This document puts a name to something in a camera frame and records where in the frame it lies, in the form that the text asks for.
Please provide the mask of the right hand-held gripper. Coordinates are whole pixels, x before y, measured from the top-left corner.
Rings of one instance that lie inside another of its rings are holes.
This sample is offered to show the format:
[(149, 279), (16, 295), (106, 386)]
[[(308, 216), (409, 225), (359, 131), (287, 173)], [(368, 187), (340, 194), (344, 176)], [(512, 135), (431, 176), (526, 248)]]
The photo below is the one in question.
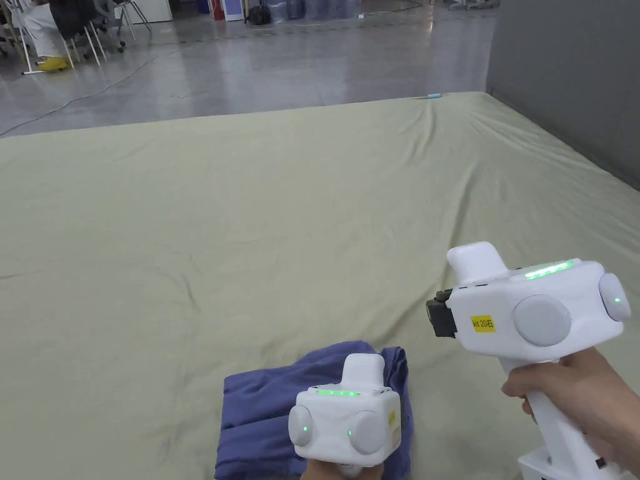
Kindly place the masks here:
[[(450, 249), (457, 285), (426, 303), (434, 334), (499, 359), (506, 373), (619, 336), (631, 317), (615, 274), (578, 258), (509, 270), (489, 242)], [(518, 459), (524, 479), (631, 479), (595, 453), (584, 434), (540, 392), (527, 396), (544, 446)]]

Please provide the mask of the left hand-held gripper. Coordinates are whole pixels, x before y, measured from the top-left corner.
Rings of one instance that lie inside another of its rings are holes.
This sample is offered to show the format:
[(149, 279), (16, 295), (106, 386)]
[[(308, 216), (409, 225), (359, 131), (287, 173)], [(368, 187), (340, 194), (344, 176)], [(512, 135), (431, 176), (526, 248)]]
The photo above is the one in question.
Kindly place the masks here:
[(393, 454), (401, 445), (401, 398), (384, 385), (384, 367), (380, 354), (350, 354), (339, 383), (299, 392), (288, 417), (296, 455), (359, 474)]

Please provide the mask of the person's right hand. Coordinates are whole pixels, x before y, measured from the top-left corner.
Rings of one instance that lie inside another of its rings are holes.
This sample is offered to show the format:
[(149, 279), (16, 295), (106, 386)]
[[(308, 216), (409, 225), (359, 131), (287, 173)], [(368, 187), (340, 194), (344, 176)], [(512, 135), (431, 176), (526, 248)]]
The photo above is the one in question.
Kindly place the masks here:
[(560, 359), (513, 369), (502, 385), (505, 395), (523, 400), (544, 394), (585, 435), (605, 460), (639, 477), (639, 396), (592, 347)]

